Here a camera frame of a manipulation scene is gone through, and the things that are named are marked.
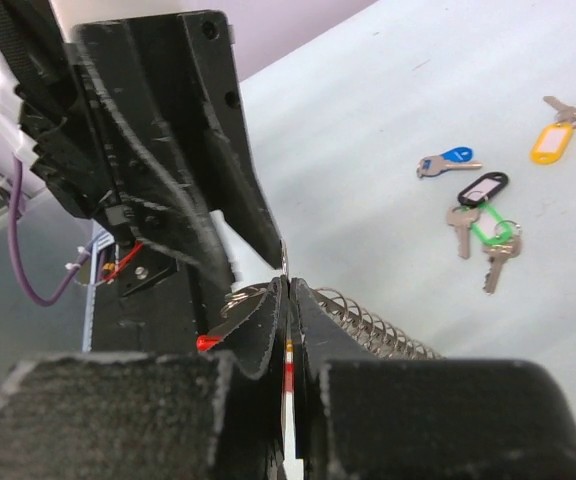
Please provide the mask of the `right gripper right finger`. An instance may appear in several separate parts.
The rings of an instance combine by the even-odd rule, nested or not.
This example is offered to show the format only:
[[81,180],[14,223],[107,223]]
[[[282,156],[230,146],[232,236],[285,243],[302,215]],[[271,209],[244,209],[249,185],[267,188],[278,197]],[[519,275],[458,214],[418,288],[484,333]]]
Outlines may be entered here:
[[290,285],[296,450],[308,479],[576,479],[554,378],[513,359],[380,359]]

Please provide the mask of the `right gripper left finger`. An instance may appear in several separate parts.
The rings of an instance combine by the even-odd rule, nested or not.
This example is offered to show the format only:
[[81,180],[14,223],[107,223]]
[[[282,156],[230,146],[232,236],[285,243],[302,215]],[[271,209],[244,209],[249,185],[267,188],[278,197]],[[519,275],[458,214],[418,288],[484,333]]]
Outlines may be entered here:
[[280,479],[288,285],[205,353],[48,354],[0,387],[0,479]]

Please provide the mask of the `red handled metal key holder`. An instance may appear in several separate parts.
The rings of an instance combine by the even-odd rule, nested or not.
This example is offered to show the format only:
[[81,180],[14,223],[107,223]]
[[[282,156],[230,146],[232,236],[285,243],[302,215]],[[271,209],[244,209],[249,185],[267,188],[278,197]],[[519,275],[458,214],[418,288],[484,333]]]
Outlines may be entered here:
[[393,411],[379,413],[386,384],[435,350],[353,299],[301,279],[277,278],[229,293],[221,320],[188,364],[207,377],[184,408],[199,420],[183,450],[210,478],[268,479],[281,467],[283,372],[293,370],[297,455],[313,478],[379,476],[405,442]]

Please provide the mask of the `keys with black green tags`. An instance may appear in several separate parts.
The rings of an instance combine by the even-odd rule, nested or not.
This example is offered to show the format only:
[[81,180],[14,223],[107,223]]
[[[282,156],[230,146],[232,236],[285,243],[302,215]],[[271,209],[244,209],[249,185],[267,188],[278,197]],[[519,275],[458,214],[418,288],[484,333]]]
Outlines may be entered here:
[[471,231],[482,245],[489,262],[483,290],[494,294],[504,265],[522,251],[522,228],[514,220],[504,218],[490,203],[484,202],[476,208],[478,219]]

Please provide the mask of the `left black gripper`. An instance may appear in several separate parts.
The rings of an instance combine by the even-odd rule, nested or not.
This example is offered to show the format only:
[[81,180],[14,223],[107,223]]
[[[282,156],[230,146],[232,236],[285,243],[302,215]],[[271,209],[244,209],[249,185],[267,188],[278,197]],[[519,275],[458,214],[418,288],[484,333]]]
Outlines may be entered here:
[[18,90],[22,129],[38,147],[33,172],[71,214],[229,290],[207,147],[212,118],[243,125],[226,14],[117,15],[67,40],[51,10],[19,9],[15,33],[27,60]]

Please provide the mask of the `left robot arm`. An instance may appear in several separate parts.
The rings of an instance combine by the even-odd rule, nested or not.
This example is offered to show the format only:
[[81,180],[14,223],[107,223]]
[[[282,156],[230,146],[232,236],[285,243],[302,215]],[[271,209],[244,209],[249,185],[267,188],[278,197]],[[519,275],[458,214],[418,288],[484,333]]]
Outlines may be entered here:
[[268,265],[229,18],[201,1],[0,1],[0,193],[49,191],[121,244],[235,280],[213,221]]

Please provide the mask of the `key with black tag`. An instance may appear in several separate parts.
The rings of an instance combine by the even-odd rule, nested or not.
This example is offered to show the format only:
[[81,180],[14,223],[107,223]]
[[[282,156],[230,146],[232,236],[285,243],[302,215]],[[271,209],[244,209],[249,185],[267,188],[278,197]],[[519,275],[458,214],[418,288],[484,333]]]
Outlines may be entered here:
[[452,227],[456,234],[460,258],[470,258],[470,230],[480,219],[480,207],[500,193],[508,184],[509,177],[507,174],[488,172],[473,181],[457,195],[457,205],[450,207],[446,213],[446,224]]

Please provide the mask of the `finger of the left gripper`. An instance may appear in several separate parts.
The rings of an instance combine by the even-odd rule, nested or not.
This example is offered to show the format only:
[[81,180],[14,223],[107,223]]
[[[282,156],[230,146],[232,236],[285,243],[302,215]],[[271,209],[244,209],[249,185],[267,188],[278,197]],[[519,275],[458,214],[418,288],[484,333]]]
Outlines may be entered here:
[[217,205],[226,222],[271,268],[279,269],[280,232],[259,185],[245,127],[228,129],[212,118],[207,147]]

